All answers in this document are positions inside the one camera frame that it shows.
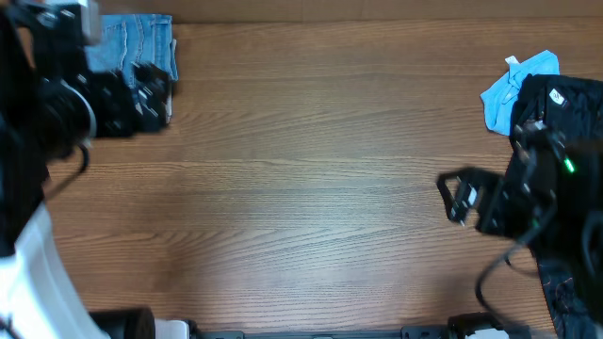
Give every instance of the wooden table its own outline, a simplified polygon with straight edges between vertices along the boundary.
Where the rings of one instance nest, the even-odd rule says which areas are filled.
[[[504,171],[480,94],[545,49],[603,78],[603,20],[177,25],[180,82],[160,136],[97,140],[50,202],[87,306],[147,304],[204,330],[394,329],[481,307],[508,241],[446,220],[437,174]],[[76,159],[51,167],[55,180]],[[523,252],[515,265],[535,269]],[[538,280],[485,296],[552,330]]]

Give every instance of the wall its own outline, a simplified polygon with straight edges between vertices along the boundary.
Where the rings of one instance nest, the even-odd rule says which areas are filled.
[[[603,15],[600,0],[99,0],[104,13],[164,13],[177,23]]]

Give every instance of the black garment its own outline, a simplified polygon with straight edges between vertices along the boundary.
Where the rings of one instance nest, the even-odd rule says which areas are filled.
[[[568,142],[603,137],[603,82],[561,75],[529,75],[513,106],[512,126],[542,121],[565,134]],[[510,136],[513,143],[513,129]],[[519,180],[519,159],[513,155],[508,180]],[[576,295],[571,273],[554,262],[538,261],[538,271],[553,324],[560,338],[595,338],[595,326]]]

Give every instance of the green led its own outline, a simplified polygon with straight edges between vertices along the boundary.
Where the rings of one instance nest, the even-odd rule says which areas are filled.
[[[569,170],[570,173],[573,173],[576,171],[576,168],[574,168],[574,164],[572,163],[572,160],[570,160],[569,158],[565,158],[565,166],[567,167],[567,170]]]

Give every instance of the light blue cloth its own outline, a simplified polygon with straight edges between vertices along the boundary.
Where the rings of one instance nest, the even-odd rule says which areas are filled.
[[[528,74],[559,75],[559,60],[549,51],[544,51],[528,60],[517,63],[514,56],[507,58],[509,71],[491,88],[481,94],[486,127],[489,130],[508,136],[511,132],[511,113],[521,84]]]
[[[136,85],[132,62],[152,62],[178,80],[174,52],[171,16],[159,14],[104,15],[101,43],[86,47],[93,72],[122,71],[131,89]]]

